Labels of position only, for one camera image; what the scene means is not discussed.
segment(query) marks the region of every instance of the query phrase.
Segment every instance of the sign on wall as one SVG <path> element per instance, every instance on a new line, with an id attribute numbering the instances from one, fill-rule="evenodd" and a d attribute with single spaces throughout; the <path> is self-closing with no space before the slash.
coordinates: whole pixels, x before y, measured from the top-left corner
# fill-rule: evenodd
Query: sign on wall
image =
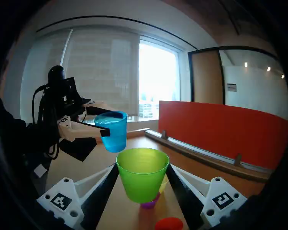
<path id="1" fill-rule="evenodd" d="M 227 84 L 227 91 L 237 92 L 237 84 Z"/>

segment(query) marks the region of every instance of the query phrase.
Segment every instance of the window blind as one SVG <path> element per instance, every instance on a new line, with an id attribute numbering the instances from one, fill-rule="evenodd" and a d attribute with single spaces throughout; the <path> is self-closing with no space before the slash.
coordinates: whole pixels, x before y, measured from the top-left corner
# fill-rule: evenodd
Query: window blind
<path id="1" fill-rule="evenodd" d="M 70 30 L 56 31 L 55 33 L 38 38 L 28 55 L 22 78 L 20 91 L 20 116 L 27 123 L 32 122 L 32 97 L 35 90 L 48 82 L 48 72 L 60 65 L 64 46 Z M 35 97 L 34 114 L 38 117 L 38 107 L 42 92 Z"/>
<path id="2" fill-rule="evenodd" d="M 138 115 L 139 35 L 115 29 L 74 28 L 66 47 L 65 77 L 81 97 Z"/>

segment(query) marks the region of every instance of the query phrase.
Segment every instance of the green plastic cup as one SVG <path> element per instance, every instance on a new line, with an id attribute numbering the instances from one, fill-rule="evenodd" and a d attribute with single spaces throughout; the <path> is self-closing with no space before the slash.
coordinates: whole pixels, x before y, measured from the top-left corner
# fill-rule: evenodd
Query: green plastic cup
<path id="1" fill-rule="evenodd" d="M 155 149 L 133 148 L 120 152 L 116 164 L 129 199 L 139 204 L 155 199 L 169 163 L 169 157 Z"/>

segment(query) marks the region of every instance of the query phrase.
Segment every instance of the red cup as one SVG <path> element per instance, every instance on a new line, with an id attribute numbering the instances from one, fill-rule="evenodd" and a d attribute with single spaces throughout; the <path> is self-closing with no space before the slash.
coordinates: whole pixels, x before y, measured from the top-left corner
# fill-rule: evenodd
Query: red cup
<path id="1" fill-rule="evenodd" d="M 155 230 L 182 230 L 184 223 L 176 217 L 167 217 L 159 220 L 155 225 Z"/>

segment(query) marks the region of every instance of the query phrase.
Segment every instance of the window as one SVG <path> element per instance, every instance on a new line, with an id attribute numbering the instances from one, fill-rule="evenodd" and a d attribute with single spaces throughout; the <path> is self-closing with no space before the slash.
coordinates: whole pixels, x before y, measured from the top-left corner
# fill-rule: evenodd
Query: window
<path id="1" fill-rule="evenodd" d="M 80 96 L 128 113 L 129 122 L 156 120 L 160 100 L 180 100 L 180 50 L 174 49 L 114 28 L 81 26 L 44 35 L 26 62 L 21 118 L 31 122 L 32 95 L 47 83 L 50 68 L 60 64 L 66 78 L 74 77 Z M 35 116 L 41 95 L 35 99 Z"/>
<path id="2" fill-rule="evenodd" d="M 139 117 L 158 119 L 160 100 L 180 100 L 178 55 L 160 45 L 140 41 Z"/>

